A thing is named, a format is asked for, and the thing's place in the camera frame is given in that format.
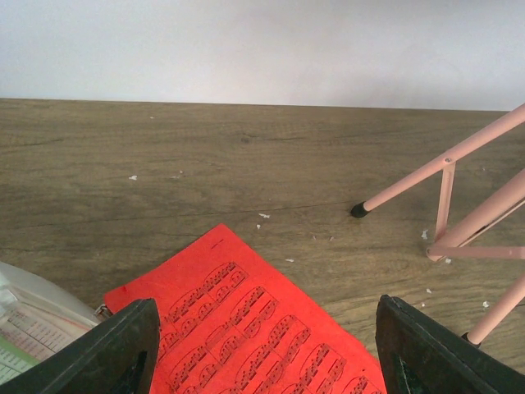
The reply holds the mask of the white metronome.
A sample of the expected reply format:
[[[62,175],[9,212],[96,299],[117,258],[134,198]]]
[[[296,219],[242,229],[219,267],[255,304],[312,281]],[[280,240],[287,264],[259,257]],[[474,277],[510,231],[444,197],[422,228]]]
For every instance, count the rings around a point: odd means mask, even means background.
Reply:
[[[1,383],[41,364],[104,319],[54,283],[1,263]]]

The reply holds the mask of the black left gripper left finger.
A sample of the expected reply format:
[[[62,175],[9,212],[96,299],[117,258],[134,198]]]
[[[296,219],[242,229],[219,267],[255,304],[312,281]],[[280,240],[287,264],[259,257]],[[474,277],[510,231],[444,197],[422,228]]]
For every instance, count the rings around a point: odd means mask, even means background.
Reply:
[[[124,309],[28,371],[2,393],[148,393],[158,357],[155,300]]]

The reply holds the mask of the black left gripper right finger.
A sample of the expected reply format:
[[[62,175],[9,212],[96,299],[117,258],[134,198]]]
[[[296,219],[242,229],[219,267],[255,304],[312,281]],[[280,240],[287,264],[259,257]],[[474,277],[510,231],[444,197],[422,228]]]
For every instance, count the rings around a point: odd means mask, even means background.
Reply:
[[[388,393],[523,393],[524,375],[399,297],[377,305],[376,344]]]

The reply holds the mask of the red sheet music page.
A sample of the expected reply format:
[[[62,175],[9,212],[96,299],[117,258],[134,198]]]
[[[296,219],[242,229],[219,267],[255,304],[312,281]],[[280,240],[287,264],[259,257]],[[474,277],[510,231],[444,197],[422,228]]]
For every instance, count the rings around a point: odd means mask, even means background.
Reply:
[[[154,393],[383,393],[374,356],[225,225],[112,291],[153,299]]]

